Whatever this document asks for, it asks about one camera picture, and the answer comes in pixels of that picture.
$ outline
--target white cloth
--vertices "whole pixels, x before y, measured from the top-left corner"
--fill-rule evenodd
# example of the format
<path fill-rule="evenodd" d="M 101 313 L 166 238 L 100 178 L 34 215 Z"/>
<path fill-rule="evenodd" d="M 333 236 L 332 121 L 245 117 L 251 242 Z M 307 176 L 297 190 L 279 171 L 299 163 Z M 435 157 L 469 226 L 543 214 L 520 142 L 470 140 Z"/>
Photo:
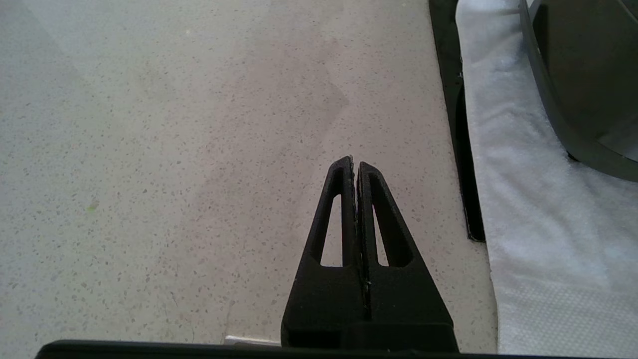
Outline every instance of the white cloth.
<path fill-rule="evenodd" d="M 499 352 L 635 358 L 638 183 L 567 158 L 517 0 L 460 0 L 456 20 Z"/>

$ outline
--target speckled floor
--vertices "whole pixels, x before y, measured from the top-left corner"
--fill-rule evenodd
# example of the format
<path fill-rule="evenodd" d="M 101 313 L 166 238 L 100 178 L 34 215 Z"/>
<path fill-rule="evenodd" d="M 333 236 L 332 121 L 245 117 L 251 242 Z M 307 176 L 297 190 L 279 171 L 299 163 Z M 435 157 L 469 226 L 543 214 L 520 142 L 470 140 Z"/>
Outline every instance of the speckled floor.
<path fill-rule="evenodd" d="M 461 349 L 494 352 L 442 96 L 422 1 L 0 1 L 1 357 L 278 340 L 348 154 L 385 174 Z"/>

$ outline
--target white towel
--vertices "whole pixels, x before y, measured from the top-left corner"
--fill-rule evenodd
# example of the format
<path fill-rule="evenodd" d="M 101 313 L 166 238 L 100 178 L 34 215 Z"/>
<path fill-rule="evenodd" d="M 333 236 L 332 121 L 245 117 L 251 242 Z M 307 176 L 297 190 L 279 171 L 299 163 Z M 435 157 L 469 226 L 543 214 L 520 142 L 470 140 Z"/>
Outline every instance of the white towel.
<path fill-rule="evenodd" d="M 567 158 L 517 0 L 460 0 L 456 20 L 499 352 L 637 357 L 638 183 Z"/>

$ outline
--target terrazzo floor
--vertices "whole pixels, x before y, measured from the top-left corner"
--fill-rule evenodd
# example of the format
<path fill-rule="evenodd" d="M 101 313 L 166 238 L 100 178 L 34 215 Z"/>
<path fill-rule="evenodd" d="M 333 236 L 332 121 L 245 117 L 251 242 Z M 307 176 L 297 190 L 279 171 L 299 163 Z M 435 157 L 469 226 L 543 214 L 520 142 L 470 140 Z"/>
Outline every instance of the terrazzo floor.
<path fill-rule="evenodd" d="M 277 341 L 344 155 L 384 173 L 461 350 L 495 352 L 426 2 L 0 0 L 1 357 Z"/>

